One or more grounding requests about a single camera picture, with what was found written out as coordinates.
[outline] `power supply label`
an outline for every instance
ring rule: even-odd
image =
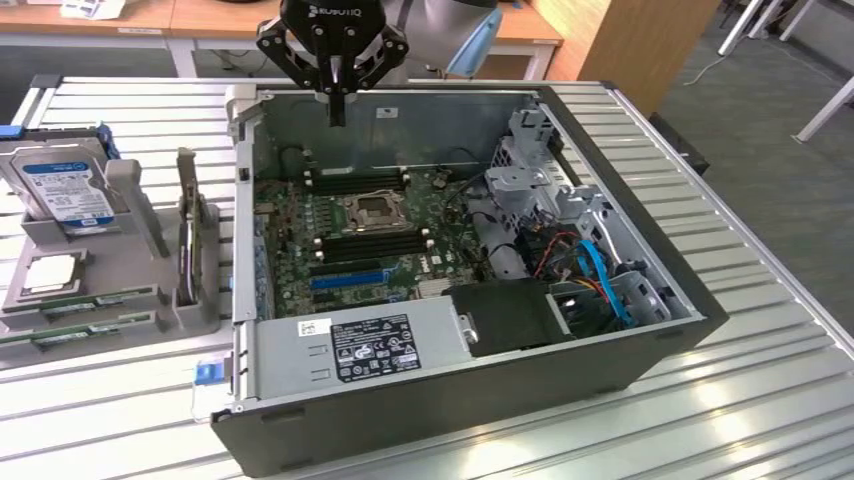
[[[332,325],[338,379],[355,382],[422,368],[406,315]]]
[[[75,227],[112,222],[113,211],[104,192],[91,185],[95,175],[85,162],[24,165],[23,170],[57,222]]]

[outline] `hard drive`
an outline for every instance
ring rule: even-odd
[[[113,158],[119,154],[105,125],[4,132],[0,172],[29,220],[56,220],[72,236],[109,230],[115,214],[128,211],[104,181]]]

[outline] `white label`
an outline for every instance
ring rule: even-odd
[[[137,35],[163,35],[159,28],[119,28],[119,33],[136,33]]]
[[[65,305],[64,307],[48,308],[41,310],[45,315],[56,315],[57,313],[77,312],[83,310],[95,310],[93,303],[75,303],[73,305]]]
[[[89,185],[95,176],[84,162],[24,165],[24,174],[56,221],[75,227],[112,222],[104,192]]]
[[[296,324],[296,332],[299,333],[300,337],[328,334],[331,326],[331,318],[315,318],[314,320],[303,320]]]
[[[123,293],[121,295],[104,295],[103,297],[95,297],[95,300],[100,305],[115,305],[124,303],[128,298],[139,297],[139,293]]]
[[[37,340],[33,340],[33,342],[39,345],[52,345],[56,343],[67,342],[69,340],[77,340],[80,338],[85,338],[88,336],[89,334],[85,332],[68,333],[65,335],[57,335],[56,337],[40,338]]]
[[[400,355],[398,357],[398,363],[410,363],[418,360],[418,354],[411,353],[410,355]]]
[[[113,323],[112,325],[101,325],[101,326],[95,326],[95,325],[89,325],[89,330],[92,330],[92,333],[101,333],[101,332],[108,332],[109,330],[119,330],[123,327],[121,324]]]
[[[398,118],[398,108],[379,107],[376,109],[376,118]]]

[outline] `blue pcie slot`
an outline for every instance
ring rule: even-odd
[[[372,283],[386,283],[386,275],[383,271],[354,273],[340,277],[312,278],[308,286],[312,290],[323,288],[355,287],[359,285],[370,285]]]

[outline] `ribbed metal surface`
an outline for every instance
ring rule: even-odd
[[[124,156],[145,167],[143,183],[157,205],[179,195],[173,149],[199,151],[203,192],[225,209],[225,315],[235,157],[224,134],[224,88],[216,80],[68,78],[44,105],[41,125],[109,121]],[[619,393],[282,478],[851,475],[850,339],[678,156],[647,135],[648,124],[618,95],[595,83],[555,89],[731,320]],[[564,153],[582,179],[592,181]],[[17,199],[0,196],[3,283],[20,249],[20,211]],[[0,478],[241,478],[209,427],[189,413],[193,364],[228,342],[223,329],[209,337],[0,372]]]

